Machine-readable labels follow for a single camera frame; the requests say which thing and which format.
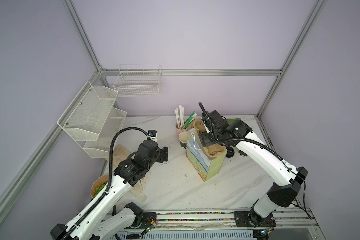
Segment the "green paper gift bag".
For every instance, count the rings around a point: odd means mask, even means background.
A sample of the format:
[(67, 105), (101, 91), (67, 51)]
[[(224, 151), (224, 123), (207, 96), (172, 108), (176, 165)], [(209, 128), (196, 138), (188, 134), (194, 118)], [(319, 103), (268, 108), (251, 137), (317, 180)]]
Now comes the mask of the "green paper gift bag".
[(203, 147), (195, 129), (187, 131), (186, 156), (204, 182), (220, 172), (227, 155), (227, 149), (213, 144)]

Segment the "single brown pulp cup carrier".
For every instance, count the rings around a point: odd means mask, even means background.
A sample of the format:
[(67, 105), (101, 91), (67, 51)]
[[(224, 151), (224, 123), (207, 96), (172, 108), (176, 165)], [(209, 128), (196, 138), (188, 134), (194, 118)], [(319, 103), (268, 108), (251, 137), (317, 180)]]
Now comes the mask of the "single brown pulp cup carrier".
[(227, 152), (225, 147), (213, 142), (201, 118), (195, 119), (193, 127), (197, 131), (200, 139), (200, 143), (202, 145), (201, 149), (210, 160), (213, 160)]

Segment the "black white paper coffee cup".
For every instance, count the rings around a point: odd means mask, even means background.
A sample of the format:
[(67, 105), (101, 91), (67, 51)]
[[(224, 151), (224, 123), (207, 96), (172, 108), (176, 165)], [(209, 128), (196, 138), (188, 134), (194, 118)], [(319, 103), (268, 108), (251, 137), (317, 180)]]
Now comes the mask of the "black white paper coffee cup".
[(248, 156), (245, 152), (243, 152), (241, 150), (239, 150), (239, 154), (240, 154), (240, 156), (242, 156), (244, 158)]

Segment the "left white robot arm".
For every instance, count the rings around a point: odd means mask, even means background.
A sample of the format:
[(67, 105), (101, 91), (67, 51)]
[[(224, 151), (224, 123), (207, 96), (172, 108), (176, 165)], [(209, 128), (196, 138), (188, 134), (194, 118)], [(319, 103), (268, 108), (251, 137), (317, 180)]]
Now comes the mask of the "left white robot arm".
[[(137, 151), (129, 154), (114, 170), (113, 153), (116, 140), (122, 133), (132, 130), (143, 133), (146, 139)], [(127, 204), (120, 213), (106, 221), (103, 218), (124, 194), (146, 176), (154, 163), (168, 161), (168, 151), (168, 147), (159, 147), (155, 130), (145, 131), (138, 127), (127, 127), (118, 131), (110, 144), (109, 179), (106, 186), (72, 220), (66, 224), (57, 224), (50, 232), (52, 239), (104, 240), (136, 224), (143, 211), (134, 203)]]

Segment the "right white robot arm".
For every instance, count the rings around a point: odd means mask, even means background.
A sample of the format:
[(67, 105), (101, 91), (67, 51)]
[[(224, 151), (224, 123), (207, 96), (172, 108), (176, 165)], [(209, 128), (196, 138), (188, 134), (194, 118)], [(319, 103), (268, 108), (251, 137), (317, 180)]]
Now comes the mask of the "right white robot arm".
[(308, 170), (284, 160), (264, 144), (244, 121), (228, 123), (217, 111), (207, 112), (202, 103), (199, 103), (199, 106), (203, 112), (202, 122), (206, 128), (208, 143), (237, 148), (253, 159), (274, 180), (271, 188), (256, 200), (247, 214), (248, 224), (260, 227), (274, 210), (289, 207), (299, 191), (305, 190)]

